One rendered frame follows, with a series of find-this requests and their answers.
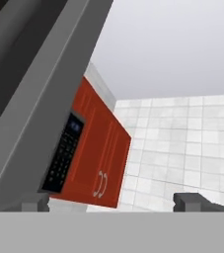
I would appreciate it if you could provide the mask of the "grey microwave with black panel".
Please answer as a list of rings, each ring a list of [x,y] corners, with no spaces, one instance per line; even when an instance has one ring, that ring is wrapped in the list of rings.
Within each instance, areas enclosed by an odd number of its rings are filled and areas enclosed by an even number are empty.
[[[43,193],[61,193],[84,126],[85,119],[77,112],[71,110],[56,148],[54,149],[45,176],[41,181],[39,189]]]

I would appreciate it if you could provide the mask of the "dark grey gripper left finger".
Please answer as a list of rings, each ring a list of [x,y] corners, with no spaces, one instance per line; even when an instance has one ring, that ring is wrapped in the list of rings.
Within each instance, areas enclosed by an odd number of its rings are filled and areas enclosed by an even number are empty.
[[[48,202],[49,202],[49,194],[47,193],[25,194],[18,200],[13,201],[6,207],[2,208],[1,211],[11,211],[11,212],[49,211]]]

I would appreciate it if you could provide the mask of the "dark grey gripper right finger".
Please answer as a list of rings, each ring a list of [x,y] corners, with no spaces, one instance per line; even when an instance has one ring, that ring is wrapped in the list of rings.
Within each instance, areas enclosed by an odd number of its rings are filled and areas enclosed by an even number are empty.
[[[224,206],[212,203],[199,193],[174,193],[173,211],[224,211]]]

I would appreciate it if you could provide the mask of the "grey microwave door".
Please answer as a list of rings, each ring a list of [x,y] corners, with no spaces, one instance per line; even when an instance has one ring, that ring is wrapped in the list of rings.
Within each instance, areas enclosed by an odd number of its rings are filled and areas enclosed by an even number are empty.
[[[42,193],[112,2],[0,1],[0,211]]]

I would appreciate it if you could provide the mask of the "red cupboard door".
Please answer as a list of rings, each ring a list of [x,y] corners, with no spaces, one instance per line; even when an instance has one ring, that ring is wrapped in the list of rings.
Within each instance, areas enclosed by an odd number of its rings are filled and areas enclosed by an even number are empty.
[[[63,201],[93,204],[93,193],[104,168],[105,150],[112,128],[112,112],[86,78],[77,91],[73,111],[85,119],[70,171],[60,194],[51,197]]]
[[[105,167],[105,173],[108,174],[108,185],[101,198],[98,194],[98,206],[114,209],[117,207],[130,141],[130,135],[118,121],[115,121]]]

